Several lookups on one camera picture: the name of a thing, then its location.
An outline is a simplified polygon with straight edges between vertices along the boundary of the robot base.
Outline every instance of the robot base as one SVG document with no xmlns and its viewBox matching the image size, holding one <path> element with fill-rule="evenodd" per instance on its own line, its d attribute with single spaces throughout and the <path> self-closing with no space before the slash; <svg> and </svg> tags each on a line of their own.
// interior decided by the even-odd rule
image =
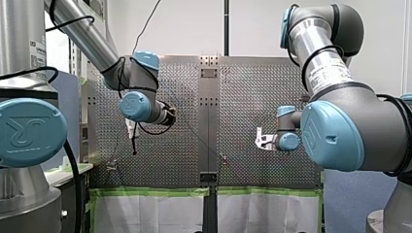
<svg viewBox="0 0 412 233">
<path fill-rule="evenodd" d="M 410 200 L 412 200 L 410 179 L 397 181 L 385 210 L 373 212 L 367 217 L 366 233 L 412 233 Z"/>
</svg>

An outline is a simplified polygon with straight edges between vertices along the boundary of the cable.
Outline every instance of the cable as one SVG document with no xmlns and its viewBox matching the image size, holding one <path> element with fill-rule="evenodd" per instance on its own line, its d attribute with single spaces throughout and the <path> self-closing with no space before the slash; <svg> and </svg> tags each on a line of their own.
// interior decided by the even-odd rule
<svg viewBox="0 0 412 233">
<path fill-rule="evenodd" d="M 54 15 L 56 2 L 57 2 L 57 0 L 52 0 L 52 1 L 51 1 L 51 6 L 50 6 L 50 9 L 49 9 L 49 15 L 50 15 L 51 22 L 52 22 L 52 24 L 54 25 L 54 27 L 51 27 L 51 28 L 46 29 L 46 32 L 50 32 L 50 31 L 53 31 L 53 30 L 55 30 L 55 29 L 58 29 L 60 32 L 64 33 L 64 32 L 61 30 L 62 27 L 65 27 L 65 26 L 67 26 L 67 25 L 69 25 L 69 24 L 72 24 L 72 23 L 74 23 L 74 22 L 77 22 L 77 21 L 80 21 L 80 20 L 84 20 L 84 19 L 91 19 L 90 22 L 91 22 L 91 23 L 94 23 L 94 21 L 95 21 L 94 17 L 92 17 L 92 16 L 85 16 L 85 17 L 74 18 L 74 19 L 72 19 L 72 20 L 69 20 L 69 21 L 66 21 L 66 22 L 63 22 L 63 23 L 57 25 L 57 24 L 55 23 L 55 15 Z"/>
<path fill-rule="evenodd" d="M 148 24 L 149 24 L 149 22 L 151 21 L 151 18 L 152 18 L 152 16 L 154 15 L 155 10 L 157 9 L 157 6 L 158 6 L 158 4 L 160 3 L 160 1 L 161 1 L 161 0 L 158 0 L 158 1 L 156 2 L 156 4 L 154 5 L 154 9 L 152 10 L 151 14 L 149 15 L 148 20 L 146 20 L 145 26 L 143 27 L 143 29 L 142 29 L 142 31 L 140 32 L 140 34 L 137 36 L 136 44 L 134 45 L 133 52 L 131 53 L 132 56 L 134 55 L 134 52 L 135 52 L 136 49 L 137 49 L 137 44 L 139 44 L 139 39 L 140 39 L 140 37 L 141 37 L 141 36 L 143 35 L 143 33 L 145 32 L 146 27 L 148 27 Z"/>
<path fill-rule="evenodd" d="M 162 134 L 166 133 L 166 132 L 169 131 L 169 129 L 172 128 L 172 126 L 175 124 L 175 123 L 173 122 L 173 123 L 171 123 L 169 126 L 167 126 L 167 128 L 166 128 L 165 130 L 163 130 L 163 131 L 161 131 L 161 132 L 158 132 L 158 133 L 154 133 L 154 132 L 151 132 L 151 131 L 145 129 L 140 122 L 137 122 L 137 123 L 139 124 L 139 127 L 143 130 L 143 132 L 145 132 L 145 133 L 147 133 L 147 134 L 149 134 L 149 135 L 154 135 L 154 136 L 162 135 Z"/>
<path fill-rule="evenodd" d="M 136 151 L 136 130 L 137 130 L 137 123 L 134 124 L 133 136 L 131 137 L 131 145 L 133 147 L 133 155 L 137 154 L 137 151 Z"/>
<path fill-rule="evenodd" d="M 95 21 L 94 17 L 92 17 L 92 16 L 78 17 L 78 18 L 75 18 L 75 19 L 66 21 L 66 22 L 64 22 L 64 23 L 55 25 L 54 27 L 47 28 L 47 29 L 46 29 L 46 32 L 51 32 L 51 31 L 53 31 L 53 30 L 55 30 L 55 29 L 59 29 L 59 30 L 60 30 L 60 28 L 62 28 L 62 27 L 65 27 L 65 26 L 67 26 L 67 25 L 69 25 L 69 24 L 72 24 L 72 23 L 74 23 L 74 22 L 77 22 L 77 21 L 80 21 L 80 20 L 83 20 L 83 19 L 91 19 L 90 23 L 94 23 L 94 21 Z"/>
<path fill-rule="evenodd" d="M 76 221 L 75 221 L 75 233 L 80 233 L 82 230 L 82 212 L 83 212 L 83 196 L 82 196 L 82 180 L 77 166 L 76 156 L 70 147 L 69 141 L 64 143 L 64 150 L 69 158 L 70 166 L 73 171 L 73 181 L 75 183 L 75 195 L 76 195 Z"/>
<path fill-rule="evenodd" d="M 323 48 L 317 49 L 314 52 L 312 52 L 312 54 L 310 54 L 310 56 L 306 59 L 305 63 L 303 64 L 302 72 L 301 72 L 302 83 L 303 83 L 303 86 L 305 87 L 306 90 L 308 90 L 308 87 L 307 87 L 307 84 L 306 84 L 305 75 L 306 75 L 306 70 L 309 66 L 310 61 L 313 58 L 315 58 L 317 55 L 319 55 L 321 52 L 323 52 L 325 50 L 328 50 L 328 49 L 336 49 L 340 56 L 343 56 L 343 54 L 345 53 L 345 51 L 337 45 L 325 46 Z"/>
<path fill-rule="evenodd" d="M 295 61 L 295 60 L 293 59 L 292 53 L 291 53 L 291 48 L 290 48 L 290 45 L 289 45 L 289 33 L 290 33 L 289 28 L 290 28 L 290 24 L 291 24 L 291 16 L 292 16 L 293 10 L 294 10 L 295 8 L 298 8 L 298 7 L 299 7 L 299 5 L 297 5 L 297 4 L 292 4 L 291 7 L 290 7 L 290 9 L 289 9 L 288 17 L 287 17 L 287 19 L 286 19 L 286 21 L 287 21 L 287 23 L 288 23 L 288 28 L 287 28 L 287 30 L 288 30 L 288 40 L 286 41 L 286 43 L 287 43 L 287 48 L 288 48 L 288 56 L 289 56 L 289 59 L 290 59 L 291 62 L 292 62 L 293 64 L 295 64 L 297 67 L 300 67 L 300 66 L 299 66 L 299 63 L 297 63 L 297 61 Z"/>
<path fill-rule="evenodd" d="M 58 70 L 54 67 L 51 67 L 51 66 L 42 66 L 42 67 L 39 67 L 39 68 L 34 68 L 34 69 L 24 70 L 24 71 L 18 71 L 18 72 L 12 73 L 12 74 L 3 75 L 3 76 L 0 76 L 0 81 L 11 79 L 11 78 L 14 78 L 14 77 L 17 77 L 17 76 L 31 74 L 31 73 L 38 72 L 38 71 L 47 71 L 47 70 L 54 71 L 54 74 L 48 80 L 48 83 L 52 83 L 58 77 Z"/>
<path fill-rule="evenodd" d="M 412 150 L 411 150 L 411 147 L 412 147 L 412 112 L 411 112 L 411 109 L 408 107 L 408 105 L 405 104 L 399 98 L 395 98 L 391 95 L 386 95 L 386 94 L 378 94 L 376 96 L 379 98 L 385 98 L 386 99 L 385 101 L 391 102 L 397 107 L 397 109 L 400 112 L 400 115 L 402 116 L 405 127 L 406 127 L 408 143 L 407 143 L 405 155 L 403 156 L 402 161 L 399 164 L 399 166 L 393 172 L 385 172 L 385 174 L 390 177 L 397 177 L 401 173 L 405 172 L 405 170 L 409 166 L 409 163 L 412 160 Z"/>
<path fill-rule="evenodd" d="M 118 71 L 118 94 L 119 94 L 119 98 L 121 99 L 121 92 L 120 92 L 120 88 L 123 86 L 123 88 L 126 88 L 126 86 L 121 82 L 123 76 L 124 76 L 124 64 L 126 62 L 126 58 L 124 56 L 122 56 L 120 58 L 120 62 L 121 62 L 121 66 L 120 66 L 120 70 Z"/>
</svg>

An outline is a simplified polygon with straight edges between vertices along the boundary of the light blue cap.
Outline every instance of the light blue cap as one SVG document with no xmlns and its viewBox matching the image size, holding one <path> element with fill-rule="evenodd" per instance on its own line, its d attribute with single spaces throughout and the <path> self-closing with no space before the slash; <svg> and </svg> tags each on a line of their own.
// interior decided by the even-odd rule
<svg viewBox="0 0 412 233">
<path fill-rule="evenodd" d="M 339 107 L 327 101 L 307 105 L 300 127 L 306 153 L 320 166 L 344 172 L 361 167 L 364 160 L 361 134 Z"/>
<path fill-rule="evenodd" d="M 136 51 L 133 58 L 139 61 L 142 65 L 158 71 L 160 59 L 151 51 Z"/>
<path fill-rule="evenodd" d="M 279 146 L 284 151 L 296 150 L 299 148 L 299 143 L 299 137 L 294 133 L 286 133 L 279 140 Z"/>
<path fill-rule="evenodd" d="M 142 122 L 151 116 L 152 106 L 146 95 L 139 91 L 131 91 L 120 100 L 120 110 L 124 117 Z"/>
<path fill-rule="evenodd" d="M 278 108 L 276 117 L 281 117 L 287 114 L 291 114 L 296 111 L 295 106 L 281 106 Z"/>
<path fill-rule="evenodd" d="M 0 165 L 31 167 L 55 156 L 67 139 L 67 122 L 58 108 L 39 99 L 0 103 Z"/>
<path fill-rule="evenodd" d="M 400 96 L 400 99 L 402 99 L 403 101 L 412 101 L 412 94 L 404 94 Z"/>
<path fill-rule="evenodd" d="M 282 27 L 281 27 L 281 48 L 282 49 L 287 49 L 288 48 L 288 39 L 289 39 L 289 23 L 288 23 L 288 14 L 289 11 L 291 12 L 291 15 L 293 15 L 295 8 L 287 8 L 284 11 L 283 15 L 283 20 L 282 20 Z"/>
</svg>

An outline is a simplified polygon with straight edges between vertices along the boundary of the bolt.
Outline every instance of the bolt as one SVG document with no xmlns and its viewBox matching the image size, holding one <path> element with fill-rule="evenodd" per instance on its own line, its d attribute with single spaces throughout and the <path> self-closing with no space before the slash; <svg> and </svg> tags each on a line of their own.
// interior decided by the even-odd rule
<svg viewBox="0 0 412 233">
<path fill-rule="evenodd" d="M 64 220 L 69 216 L 69 214 L 67 213 L 67 211 L 61 211 L 61 219 Z"/>
</svg>

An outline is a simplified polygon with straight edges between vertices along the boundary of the metal pegboard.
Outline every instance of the metal pegboard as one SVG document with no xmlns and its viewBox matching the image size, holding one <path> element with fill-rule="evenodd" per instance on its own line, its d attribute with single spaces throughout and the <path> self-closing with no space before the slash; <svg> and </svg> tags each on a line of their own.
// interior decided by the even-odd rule
<svg viewBox="0 0 412 233">
<path fill-rule="evenodd" d="M 90 96 L 93 101 L 90 107 L 94 109 L 90 114 L 95 118 L 92 116 L 89 122 L 95 123 L 90 130 L 94 131 L 90 133 L 95 139 L 90 142 L 95 146 L 90 148 L 97 164 L 91 176 L 93 186 L 199 186 L 196 137 L 199 57 L 164 56 L 160 64 L 157 100 L 177 108 L 177 121 L 161 136 L 141 131 L 136 140 L 137 155 L 132 155 L 131 141 L 119 110 L 119 95 L 109 90 L 101 78 L 91 82 L 95 96 Z M 145 128 L 153 132 L 164 130 L 164 126 Z"/>
<path fill-rule="evenodd" d="M 215 170 L 203 163 L 214 158 L 219 185 L 318 188 L 320 169 L 302 148 L 285 153 L 259 150 L 255 145 L 258 126 L 264 133 L 275 132 L 279 106 L 303 108 L 299 98 L 306 91 L 298 68 L 286 58 L 215 57 L 218 76 L 214 79 L 215 68 L 207 64 L 203 69 L 205 62 L 204 57 L 161 58 L 158 99 L 177 107 L 178 121 L 162 136 L 142 134 L 136 156 L 119 111 L 118 94 L 106 88 L 96 70 L 89 69 L 89 156 L 97 165 L 92 185 L 199 186 L 199 172 L 205 167 Z M 217 87 L 208 79 L 218 81 Z M 215 130 L 210 129 L 211 116 L 218 120 Z M 218 143 L 211 144 L 216 138 Z"/>
<path fill-rule="evenodd" d="M 276 129 L 282 105 L 302 109 L 299 68 L 287 58 L 222 57 L 220 85 L 219 185 L 258 185 L 317 188 L 320 169 L 298 151 L 259 150 L 257 127 Z"/>
</svg>

